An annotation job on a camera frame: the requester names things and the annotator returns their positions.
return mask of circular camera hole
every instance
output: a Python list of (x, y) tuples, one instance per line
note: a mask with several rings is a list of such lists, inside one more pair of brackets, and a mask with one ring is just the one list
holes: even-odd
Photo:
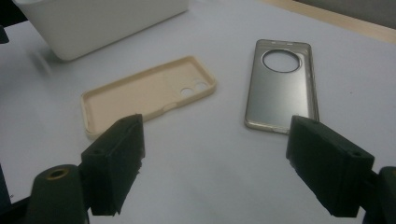
[(183, 97), (189, 97), (194, 93), (194, 91), (190, 88), (184, 88), (180, 93)]
[(294, 53), (283, 49), (266, 52), (262, 56), (262, 62), (267, 68), (280, 73), (293, 72), (300, 67), (300, 58)]

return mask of rubber phone case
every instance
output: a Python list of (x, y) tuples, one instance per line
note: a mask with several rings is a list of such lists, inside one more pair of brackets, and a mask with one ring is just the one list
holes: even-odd
[(95, 138), (118, 119), (142, 114), (143, 121), (201, 99), (216, 80), (192, 56), (153, 67), (87, 91), (81, 96), (86, 133)]

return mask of metallic phone case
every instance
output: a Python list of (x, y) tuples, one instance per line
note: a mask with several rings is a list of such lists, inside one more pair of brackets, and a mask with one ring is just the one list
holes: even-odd
[[(274, 52), (295, 58), (297, 68), (279, 72), (268, 67), (264, 58)], [(305, 43), (257, 42), (245, 115), (249, 128), (288, 134), (293, 115), (319, 120), (311, 55)]]

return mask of white surface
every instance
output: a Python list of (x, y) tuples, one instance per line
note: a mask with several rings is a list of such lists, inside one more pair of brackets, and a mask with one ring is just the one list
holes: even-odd
[(192, 0), (190, 10), (70, 63), (29, 22), (0, 45), (0, 162), (12, 201), (51, 166), (79, 164), (91, 143), (79, 97), (87, 90), (186, 55), (216, 92), (145, 123), (141, 174), (108, 223), (361, 223), (321, 206), (285, 158), (287, 136), (243, 124), (258, 39), (312, 46), (321, 121), (396, 166), (396, 46), (255, 0)]
[(72, 60), (164, 21), (189, 0), (14, 0), (63, 60)]

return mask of phone case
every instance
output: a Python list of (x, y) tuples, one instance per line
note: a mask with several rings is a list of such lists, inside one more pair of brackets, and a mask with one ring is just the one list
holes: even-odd
[[(282, 52), (298, 64), (279, 72), (264, 58)], [(305, 43), (259, 40), (251, 73), (245, 124), (252, 129), (289, 133), (291, 117), (300, 115), (319, 120), (311, 47)]]
[(118, 119), (142, 114), (143, 121), (203, 98), (216, 80), (192, 56), (156, 66), (81, 96), (88, 136), (95, 138)]

